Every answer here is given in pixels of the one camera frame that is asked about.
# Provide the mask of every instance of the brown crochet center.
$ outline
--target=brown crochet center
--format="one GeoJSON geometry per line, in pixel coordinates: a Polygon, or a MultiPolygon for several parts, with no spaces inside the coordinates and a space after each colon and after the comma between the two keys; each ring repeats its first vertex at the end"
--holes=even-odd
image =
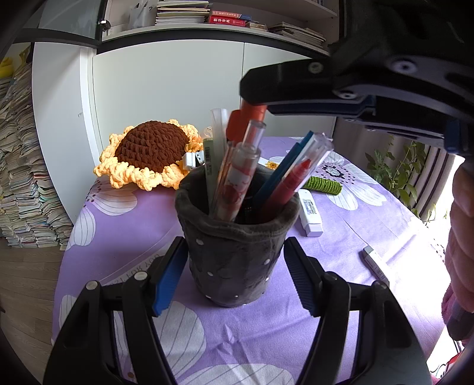
{"type": "Polygon", "coordinates": [[[165,166],[181,160],[189,139],[178,126],[151,120],[136,126],[115,151],[119,162],[161,173],[165,166]]]}

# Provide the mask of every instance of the clear plastic pen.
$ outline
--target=clear plastic pen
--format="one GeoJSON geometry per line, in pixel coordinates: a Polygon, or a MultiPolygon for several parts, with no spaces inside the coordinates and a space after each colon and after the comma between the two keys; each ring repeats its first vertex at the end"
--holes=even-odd
{"type": "Polygon", "coordinates": [[[244,141],[228,147],[221,183],[216,189],[214,210],[211,212],[214,219],[228,222],[235,220],[260,158],[258,146],[265,127],[264,123],[251,120],[244,141]]]}

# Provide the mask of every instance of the gray felt pen cup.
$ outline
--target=gray felt pen cup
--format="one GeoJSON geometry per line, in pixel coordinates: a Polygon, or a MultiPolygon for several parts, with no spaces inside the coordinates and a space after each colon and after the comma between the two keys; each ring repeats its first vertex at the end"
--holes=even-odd
{"type": "MultiPolygon", "coordinates": [[[[271,174],[258,166],[247,196],[271,174]]],[[[175,201],[189,246],[190,269],[199,291],[219,306],[235,307],[257,300],[266,290],[286,233],[295,223],[299,204],[293,197],[277,218],[262,224],[211,219],[204,168],[180,183],[175,201]]]]}

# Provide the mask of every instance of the purple tablecloth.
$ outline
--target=purple tablecloth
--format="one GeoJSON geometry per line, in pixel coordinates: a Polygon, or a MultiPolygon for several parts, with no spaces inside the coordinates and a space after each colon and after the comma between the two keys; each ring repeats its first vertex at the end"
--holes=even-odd
{"type": "MultiPolygon", "coordinates": [[[[300,138],[267,137],[262,157],[279,162],[300,138]]],[[[325,270],[349,282],[370,284],[375,277],[359,253],[372,246],[392,268],[391,288],[429,356],[444,327],[441,300],[449,277],[428,231],[397,199],[367,174],[332,153],[316,174],[338,180],[342,193],[314,192],[324,234],[307,238],[299,221],[296,236],[305,252],[325,270]]],[[[75,298],[89,280],[102,285],[145,270],[182,235],[174,210],[174,190],[151,192],[135,185],[115,190],[99,179],[87,196],[64,255],[55,293],[56,338],[75,298]]],[[[350,375],[356,345],[353,312],[338,381],[350,375]]],[[[121,314],[115,314],[118,352],[125,378],[134,380],[121,314]]],[[[266,293],[234,309],[214,306],[198,293],[186,267],[173,302],[155,327],[180,384],[294,384],[316,331],[300,304],[281,257],[266,293]]]]}

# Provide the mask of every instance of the red book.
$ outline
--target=red book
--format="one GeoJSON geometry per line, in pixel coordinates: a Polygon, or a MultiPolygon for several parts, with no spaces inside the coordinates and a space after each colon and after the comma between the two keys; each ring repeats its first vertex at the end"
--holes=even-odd
{"type": "Polygon", "coordinates": [[[209,23],[211,24],[225,24],[226,26],[245,27],[245,20],[237,18],[223,18],[220,16],[209,16],[209,23]]]}

